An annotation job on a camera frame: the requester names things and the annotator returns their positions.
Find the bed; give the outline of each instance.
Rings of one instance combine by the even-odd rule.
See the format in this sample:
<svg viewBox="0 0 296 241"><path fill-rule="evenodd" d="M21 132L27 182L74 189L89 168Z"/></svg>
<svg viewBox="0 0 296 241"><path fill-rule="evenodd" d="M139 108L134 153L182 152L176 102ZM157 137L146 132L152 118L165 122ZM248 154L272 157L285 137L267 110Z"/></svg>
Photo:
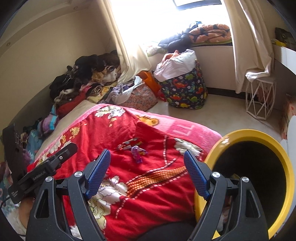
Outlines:
<svg viewBox="0 0 296 241"><path fill-rule="evenodd" d="M133 159L130 150L118 150L125 141L137 138L147 151L142 162ZM43 142L35 162L28 170L50 157L68 143L78 152L57 171L56 179L83 170L107 148L111 165L90 208L108 240L134 240L153 227L194 218L194 186L183 163L190 149L203 161L221 136L202 125L169 116L135 109L82 101L56 126ZM70 208L64 200L69 225L79 232ZM10 204L10 213L17 212ZM17 218L8 219L25 234Z"/></svg>

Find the shelf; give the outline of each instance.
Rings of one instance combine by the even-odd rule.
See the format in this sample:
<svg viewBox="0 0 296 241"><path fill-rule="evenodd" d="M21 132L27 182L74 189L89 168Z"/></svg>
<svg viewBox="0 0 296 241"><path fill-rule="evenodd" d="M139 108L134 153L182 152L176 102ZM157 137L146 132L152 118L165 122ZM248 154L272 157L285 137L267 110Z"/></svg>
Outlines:
<svg viewBox="0 0 296 241"><path fill-rule="evenodd" d="M296 52L273 44L274 58L296 74Z"/></svg>

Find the cardboard box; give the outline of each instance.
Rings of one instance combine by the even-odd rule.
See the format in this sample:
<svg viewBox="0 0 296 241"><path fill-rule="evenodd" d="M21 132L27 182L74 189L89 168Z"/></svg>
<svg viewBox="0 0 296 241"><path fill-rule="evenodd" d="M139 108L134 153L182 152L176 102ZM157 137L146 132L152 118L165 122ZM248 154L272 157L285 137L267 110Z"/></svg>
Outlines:
<svg viewBox="0 0 296 241"><path fill-rule="evenodd" d="M286 101L284 104L281 119L279 121L279 128L282 139L287 139L289 122L294 115L296 115L296 96L286 94Z"/></svg>

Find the screw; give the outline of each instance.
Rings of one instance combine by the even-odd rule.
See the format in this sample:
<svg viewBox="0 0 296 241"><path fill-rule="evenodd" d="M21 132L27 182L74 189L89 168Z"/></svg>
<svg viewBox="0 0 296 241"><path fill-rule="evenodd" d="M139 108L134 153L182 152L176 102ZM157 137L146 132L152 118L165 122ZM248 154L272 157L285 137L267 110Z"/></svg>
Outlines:
<svg viewBox="0 0 296 241"><path fill-rule="evenodd" d="M75 172L74 173L74 176L75 177L81 177L82 176L82 172L81 171Z"/></svg>
<svg viewBox="0 0 296 241"><path fill-rule="evenodd" d="M52 177L47 177L46 179L45 179L45 181L48 183L48 182L51 182L52 181Z"/></svg>
<svg viewBox="0 0 296 241"><path fill-rule="evenodd" d="M220 175L219 172L213 172L212 176L215 177L215 178L219 178L221 175Z"/></svg>
<svg viewBox="0 0 296 241"><path fill-rule="evenodd" d="M248 183L249 182L249 179L247 177L243 177L242 178L242 181L245 182L245 183Z"/></svg>

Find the cable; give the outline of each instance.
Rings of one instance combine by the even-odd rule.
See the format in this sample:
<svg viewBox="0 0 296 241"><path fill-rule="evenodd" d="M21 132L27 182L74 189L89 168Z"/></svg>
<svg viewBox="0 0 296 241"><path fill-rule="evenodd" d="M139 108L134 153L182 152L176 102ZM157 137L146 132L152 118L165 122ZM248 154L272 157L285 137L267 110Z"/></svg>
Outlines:
<svg viewBox="0 0 296 241"><path fill-rule="evenodd" d="M2 208L3 204L4 204L4 203L6 204L6 201L8 201L9 199L10 199L10 197L6 198L6 199L4 200L4 202L1 203L1 205L0 205L0 209ZM26 237L26 235L23 235L23 234L18 234L18 235L21 236L21 237Z"/></svg>
<svg viewBox="0 0 296 241"><path fill-rule="evenodd" d="M4 203L6 204L6 201L9 200L9 199L10 199L10 197L6 198L6 199L4 200L4 202L1 203L1 205L0 205L0 209L2 208L3 204L4 204Z"/></svg>

